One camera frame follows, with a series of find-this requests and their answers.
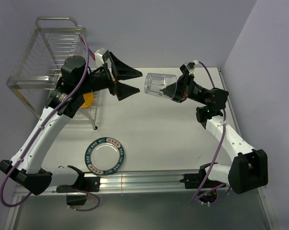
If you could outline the clear glass cup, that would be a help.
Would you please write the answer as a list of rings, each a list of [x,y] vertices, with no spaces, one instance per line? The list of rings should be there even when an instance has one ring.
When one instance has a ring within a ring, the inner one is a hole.
[[[144,82],[144,92],[162,98],[160,90],[177,80],[177,76],[173,74],[148,73]]]

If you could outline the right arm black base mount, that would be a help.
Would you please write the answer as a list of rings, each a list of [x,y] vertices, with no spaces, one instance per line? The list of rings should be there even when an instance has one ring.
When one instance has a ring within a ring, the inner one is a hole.
[[[198,189],[198,187],[201,184],[201,181],[202,179],[199,173],[186,173],[183,175],[183,178],[179,182],[184,184],[185,189]],[[221,184],[222,184],[221,182],[207,179],[202,188],[212,189]],[[216,202],[217,199],[218,199],[218,192],[217,190],[213,190],[196,201],[208,205]]]

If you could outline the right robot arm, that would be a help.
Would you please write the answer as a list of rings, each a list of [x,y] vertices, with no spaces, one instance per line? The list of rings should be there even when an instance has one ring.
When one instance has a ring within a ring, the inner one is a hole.
[[[267,184],[267,155],[245,142],[232,127],[230,111],[199,123],[200,103],[176,103],[144,93],[121,101],[113,122],[127,158],[127,171],[198,169],[199,183],[215,180],[241,194]]]

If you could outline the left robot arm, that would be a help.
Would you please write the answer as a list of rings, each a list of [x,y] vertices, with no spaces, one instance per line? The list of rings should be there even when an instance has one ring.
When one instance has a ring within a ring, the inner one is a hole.
[[[95,54],[97,68],[88,69],[82,56],[68,57],[61,66],[61,77],[51,91],[39,122],[21,149],[10,159],[0,162],[0,170],[31,194],[39,195],[50,186],[67,185],[80,191],[85,185],[84,173],[67,166],[43,169],[42,163],[54,140],[84,103],[83,95],[109,90],[119,101],[139,93],[124,80],[141,77],[142,72],[120,61],[112,52]]]

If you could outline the yellow plastic bowl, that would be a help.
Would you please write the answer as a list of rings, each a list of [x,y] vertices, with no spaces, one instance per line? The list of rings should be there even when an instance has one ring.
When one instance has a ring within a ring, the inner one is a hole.
[[[81,108],[88,108],[94,102],[94,94],[92,92],[83,94],[83,98],[84,98],[84,103],[82,104]]]

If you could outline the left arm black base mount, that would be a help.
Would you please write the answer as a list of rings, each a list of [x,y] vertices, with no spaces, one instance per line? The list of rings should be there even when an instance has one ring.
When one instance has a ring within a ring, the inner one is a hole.
[[[100,189],[100,177],[85,177],[80,185],[61,185],[56,188],[57,193],[66,193],[66,204],[69,209],[78,212],[88,212],[97,209],[101,200],[95,193]],[[78,208],[87,202],[88,198],[95,198],[95,206],[87,209]]]

